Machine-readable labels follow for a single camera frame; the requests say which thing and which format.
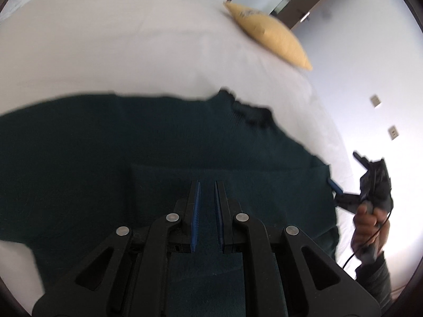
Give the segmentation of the dark grey sleeve forearm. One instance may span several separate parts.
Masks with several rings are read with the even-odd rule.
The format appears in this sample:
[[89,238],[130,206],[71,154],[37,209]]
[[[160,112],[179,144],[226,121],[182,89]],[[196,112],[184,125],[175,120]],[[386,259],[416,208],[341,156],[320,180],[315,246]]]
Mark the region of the dark grey sleeve forearm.
[[372,264],[361,264],[356,269],[356,281],[378,302],[381,314],[392,306],[392,283],[384,252]]

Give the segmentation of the right hand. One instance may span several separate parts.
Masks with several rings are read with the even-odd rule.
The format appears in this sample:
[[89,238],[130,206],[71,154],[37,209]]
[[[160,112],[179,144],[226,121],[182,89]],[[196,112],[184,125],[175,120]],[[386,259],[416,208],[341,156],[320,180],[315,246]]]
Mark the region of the right hand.
[[374,208],[373,213],[370,214],[367,207],[366,203],[360,204],[353,218],[355,230],[351,239],[351,248],[361,262],[364,262],[364,251],[361,250],[361,246],[365,248],[367,245],[374,245],[376,254],[379,255],[387,243],[390,229],[388,213],[385,210]]

